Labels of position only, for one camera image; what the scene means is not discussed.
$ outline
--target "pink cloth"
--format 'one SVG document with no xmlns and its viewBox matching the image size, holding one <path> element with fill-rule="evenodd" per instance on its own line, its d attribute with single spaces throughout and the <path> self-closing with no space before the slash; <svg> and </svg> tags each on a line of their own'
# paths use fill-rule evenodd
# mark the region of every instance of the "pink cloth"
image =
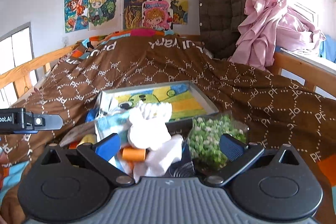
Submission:
<svg viewBox="0 0 336 224">
<path fill-rule="evenodd" d="M 276 45 L 289 51 L 317 50 L 326 40 L 287 0 L 246 0 L 245 14 L 248 17 L 238 26 L 241 37 L 231 62 L 265 70 L 274 62 Z"/>
</svg>

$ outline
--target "crinkled plastic bag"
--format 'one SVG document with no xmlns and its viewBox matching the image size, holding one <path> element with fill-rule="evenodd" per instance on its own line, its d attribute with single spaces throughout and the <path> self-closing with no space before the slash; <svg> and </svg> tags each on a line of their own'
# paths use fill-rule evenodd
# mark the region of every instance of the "crinkled plastic bag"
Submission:
<svg viewBox="0 0 336 224">
<path fill-rule="evenodd" d="M 188 135 L 189 149 L 196 164 L 217 171 L 228 161 L 219 148 L 221 135 L 227 133 L 246 143 L 248 127 L 234 120 L 232 112 L 193 118 L 193 128 Z"/>
</svg>

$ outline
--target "brown comforter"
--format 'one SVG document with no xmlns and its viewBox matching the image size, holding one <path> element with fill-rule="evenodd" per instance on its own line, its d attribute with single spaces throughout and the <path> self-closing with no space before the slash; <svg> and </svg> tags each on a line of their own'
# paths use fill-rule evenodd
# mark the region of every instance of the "brown comforter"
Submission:
<svg viewBox="0 0 336 224">
<path fill-rule="evenodd" d="M 336 102 L 310 93 L 290 79 L 212 60 L 201 43 L 176 36 L 110 40 L 91 55 L 83 61 L 71 57 L 61 63 L 38 92 L 16 105 L 35 113 L 58 113 L 64 127 L 31 136 L 1 136 L 0 144 L 8 147 L 12 164 L 23 160 L 33 163 L 47 142 L 82 121 L 101 90 L 190 80 L 221 111 L 232 109 L 237 119 L 249 125 L 250 141 L 266 148 L 293 144 L 324 189 L 317 219 L 336 223 L 329 182 L 316 164 L 336 151 Z M 9 224 L 24 219 L 17 188 L 8 191 L 1 207 Z"/>
</svg>

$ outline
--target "wooden bed frame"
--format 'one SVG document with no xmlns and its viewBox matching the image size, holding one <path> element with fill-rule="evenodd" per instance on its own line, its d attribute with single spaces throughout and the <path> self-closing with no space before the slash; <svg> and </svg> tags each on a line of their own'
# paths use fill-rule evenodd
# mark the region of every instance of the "wooden bed frame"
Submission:
<svg viewBox="0 0 336 224">
<path fill-rule="evenodd" d="M 199 40 L 199 36 L 186 36 L 191 40 Z M 0 89 L 10 83 L 14 84 L 16 95 L 20 98 L 32 87 L 29 73 L 32 70 L 43 67 L 44 73 L 50 70 L 50 63 L 70 53 L 78 47 L 78 43 L 69 47 L 64 47 L 54 52 L 39 56 L 27 63 L 24 63 L 3 75 L 0 75 Z M 311 92 L 315 92 L 316 87 L 320 87 L 332 96 L 336 97 L 336 75 L 321 68 L 311 65 L 299 58 L 284 53 L 274 54 L 274 64 L 268 70 L 273 74 L 281 74 L 282 69 L 287 70 L 305 79 L 304 86 Z"/>
</svg>

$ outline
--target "orange toy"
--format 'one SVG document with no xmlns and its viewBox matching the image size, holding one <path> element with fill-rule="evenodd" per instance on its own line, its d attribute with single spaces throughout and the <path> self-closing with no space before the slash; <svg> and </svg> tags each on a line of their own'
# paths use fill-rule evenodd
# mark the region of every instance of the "orange toy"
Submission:
<svg viewBox="0 0 336 224">
<path fill-rule="evenodd" d="M 146 149 L 126 147 L 122 151 L 122 159 L 126 161 L 145 161 Z"/>
</svg>

